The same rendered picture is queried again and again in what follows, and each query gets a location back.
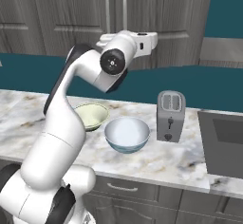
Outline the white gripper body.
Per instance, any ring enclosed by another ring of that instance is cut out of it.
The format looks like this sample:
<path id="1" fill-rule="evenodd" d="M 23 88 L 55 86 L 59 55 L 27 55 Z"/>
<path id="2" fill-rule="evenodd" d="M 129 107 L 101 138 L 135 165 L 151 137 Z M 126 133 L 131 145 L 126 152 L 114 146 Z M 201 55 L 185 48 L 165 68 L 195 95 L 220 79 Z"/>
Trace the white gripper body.
<path id="1" fill-rule="evenodd" d="M 99 41 L 96 43 L 97 47 L 100 47 L 102 49 L 109 49 L 109 48 L 113 48 L 113 38 L 115 37 L 115 33 L 106 33 L 103 34 Z"/>

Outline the grey wood cabinet door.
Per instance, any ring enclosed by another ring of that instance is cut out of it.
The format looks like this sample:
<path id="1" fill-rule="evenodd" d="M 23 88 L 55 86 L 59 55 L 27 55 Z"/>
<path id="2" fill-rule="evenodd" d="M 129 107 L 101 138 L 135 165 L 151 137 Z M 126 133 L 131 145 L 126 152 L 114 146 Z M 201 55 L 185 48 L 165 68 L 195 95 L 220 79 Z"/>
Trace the grey wood cabinet door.
<path id="1" fill-rule="evenodd" d="M 93 47 L 107 33 L 105 0 L 35 0 L 46 54 L 66 56 L 76 44 Z M 115 31 L 115 0 L 109 0 L 110 33 Z"/>
<path id="2" fill-rule="evenodd" d="M 0 53 L 46 54 L 35 0 L 0 0 Z"/>
<path id="3" fill-rule="evenodd" d="M 196 65 L 211 0 L 127 0 L 127 29 L 155 32 L 158 45 L 131 70 Z M 116 30 L 122 30 L 122 0 L 116 0 Z"/>

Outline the pale green bowl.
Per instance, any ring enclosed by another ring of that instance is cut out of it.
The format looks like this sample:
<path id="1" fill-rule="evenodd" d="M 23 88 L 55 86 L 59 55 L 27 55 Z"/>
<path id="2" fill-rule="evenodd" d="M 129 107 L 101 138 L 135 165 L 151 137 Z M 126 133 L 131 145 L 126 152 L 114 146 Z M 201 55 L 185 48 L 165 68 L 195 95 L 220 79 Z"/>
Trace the pale green bowl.
<path id="1" fill-rule="evenodd" d="M 75 108 L 86 132 L 98 129 L 109 117 L 109 110 L 99 103 L 85 103 Z"/>

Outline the light blue bowl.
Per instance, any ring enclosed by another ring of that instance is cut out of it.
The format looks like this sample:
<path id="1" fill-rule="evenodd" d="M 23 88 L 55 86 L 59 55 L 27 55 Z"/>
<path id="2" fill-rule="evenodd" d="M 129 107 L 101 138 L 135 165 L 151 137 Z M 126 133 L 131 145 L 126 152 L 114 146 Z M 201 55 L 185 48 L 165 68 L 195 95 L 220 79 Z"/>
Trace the light blue bowl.
<path id="1" fill-rule="evenodd" d="M 138 152 L 150 138 L 150 128 L 141 119 L 119 117 L 104 128 L 104 136 L 109 145 L 123 154 Z"/>

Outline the grey toaster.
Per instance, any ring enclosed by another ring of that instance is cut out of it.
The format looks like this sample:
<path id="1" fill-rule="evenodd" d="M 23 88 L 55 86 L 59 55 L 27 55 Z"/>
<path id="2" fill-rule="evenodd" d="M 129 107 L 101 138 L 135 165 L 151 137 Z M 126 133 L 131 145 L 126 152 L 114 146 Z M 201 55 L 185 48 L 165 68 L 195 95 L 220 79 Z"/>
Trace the grey toaster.
<path id="1" fill-rule="evenodd" d="M 157 140 L 179 142 L 185 107 L 186 100 L 180 92 L 164 90 L 158 94 Z"/>

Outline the grey range hood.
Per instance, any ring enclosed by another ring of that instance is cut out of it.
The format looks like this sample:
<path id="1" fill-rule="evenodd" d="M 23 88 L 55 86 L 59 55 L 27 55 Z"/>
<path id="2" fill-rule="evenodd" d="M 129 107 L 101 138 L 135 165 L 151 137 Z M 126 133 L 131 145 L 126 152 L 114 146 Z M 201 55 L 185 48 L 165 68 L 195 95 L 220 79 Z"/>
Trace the grey range hood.
<path id="1" fill-rule="evenodd" d="M 203 39 L 199 65 L 243 68 L 243 39 Z"/>

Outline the grey drawer front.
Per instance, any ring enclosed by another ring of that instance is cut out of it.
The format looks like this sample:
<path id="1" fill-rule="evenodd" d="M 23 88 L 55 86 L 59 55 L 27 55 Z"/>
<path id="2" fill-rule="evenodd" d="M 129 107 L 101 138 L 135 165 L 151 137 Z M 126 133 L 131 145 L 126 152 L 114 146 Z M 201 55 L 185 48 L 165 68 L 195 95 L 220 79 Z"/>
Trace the grey drawer front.
<path id="1" fill-rule="evenodd" d="M 202 215 L 227 215 L 243 219 L 243 199 L 184 190 L 179 208 Z"/>
<path id="2" fill-rule="evenodd" d="M 115 186 L 120 186 L 125 188 L 139 188 L 139 189 L 135 193 L 118 191 L 109 188 L 106 185 L 108 182 L 112 183 Z M 133 198 L 151 200 L 151 201 L 153 201 L 156 198 L 156 195 L 158 193 L 158 187 L 155 185 L 131 181 L 131 180 L 125 180 L 125 179 L 119 179 L 113 177 L 101 177 L 101 176 L 97 176 L 94 190 L 98 192 L 108 193 L 111 195 L 133 197 Z"/>

